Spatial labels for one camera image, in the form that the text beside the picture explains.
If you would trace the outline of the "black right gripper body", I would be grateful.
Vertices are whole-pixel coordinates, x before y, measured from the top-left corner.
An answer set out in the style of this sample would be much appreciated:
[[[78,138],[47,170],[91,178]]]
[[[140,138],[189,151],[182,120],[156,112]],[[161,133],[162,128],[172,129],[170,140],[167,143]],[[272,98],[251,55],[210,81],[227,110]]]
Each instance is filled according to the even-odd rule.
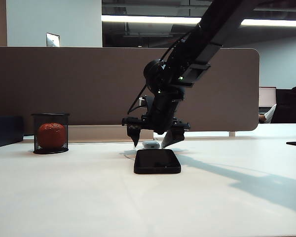
[[[140,118],[126,117],[121,124],[127,127],[127,132],[139,133],[142,129],[163,134],[170,129],[190,130],[190,124],[175,117],[177,107],[184,99],[182,89],[158,90],[154,96],[141,96],[135,99],[127,114],[143,108],[146,112]]]

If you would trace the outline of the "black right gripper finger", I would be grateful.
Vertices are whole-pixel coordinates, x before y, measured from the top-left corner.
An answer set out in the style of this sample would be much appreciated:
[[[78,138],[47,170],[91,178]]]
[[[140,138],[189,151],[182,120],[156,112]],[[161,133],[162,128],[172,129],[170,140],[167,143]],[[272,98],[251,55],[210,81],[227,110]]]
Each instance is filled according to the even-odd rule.
[[[138,144],[140,132],[141,128],[138,125],[127,125],[127,135],[132,139],[134,147]]]
[[[172,144],[183,141],[185,139],[184,132],[185,130],[183,128],[169,129],[161,143],[161,147],[164,149]]]

